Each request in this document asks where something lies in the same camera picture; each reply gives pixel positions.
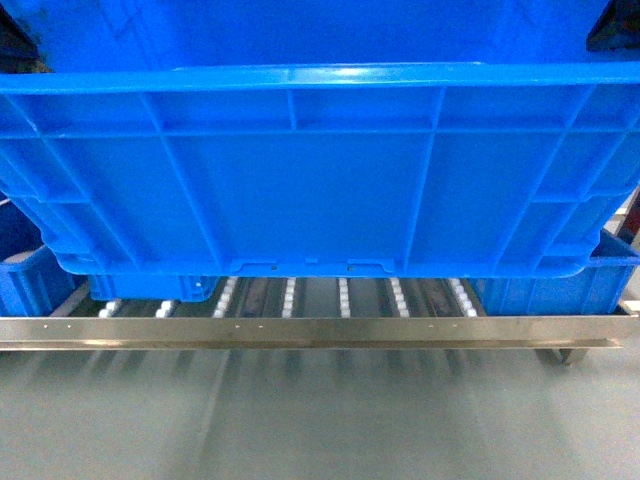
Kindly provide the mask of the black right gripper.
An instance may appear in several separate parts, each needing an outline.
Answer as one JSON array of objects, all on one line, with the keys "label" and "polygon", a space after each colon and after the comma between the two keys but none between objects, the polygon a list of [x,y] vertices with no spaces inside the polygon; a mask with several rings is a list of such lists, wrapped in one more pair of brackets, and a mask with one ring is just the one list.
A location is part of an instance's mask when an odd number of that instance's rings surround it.
[{"label": "black right gripper", "polygon": [[639,0],[611,0],[589,32],[588,51],[639,48]]}]

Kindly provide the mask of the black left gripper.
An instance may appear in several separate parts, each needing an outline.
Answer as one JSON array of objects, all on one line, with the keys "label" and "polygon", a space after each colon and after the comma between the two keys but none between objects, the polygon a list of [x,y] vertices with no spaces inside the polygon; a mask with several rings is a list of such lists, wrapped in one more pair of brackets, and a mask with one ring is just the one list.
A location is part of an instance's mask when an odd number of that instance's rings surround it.
[{"label": "black left gripper", "polygon": [[1,8],[1,73],[41,74],[52,73],[36,43],[20,27],[7,10]]}]

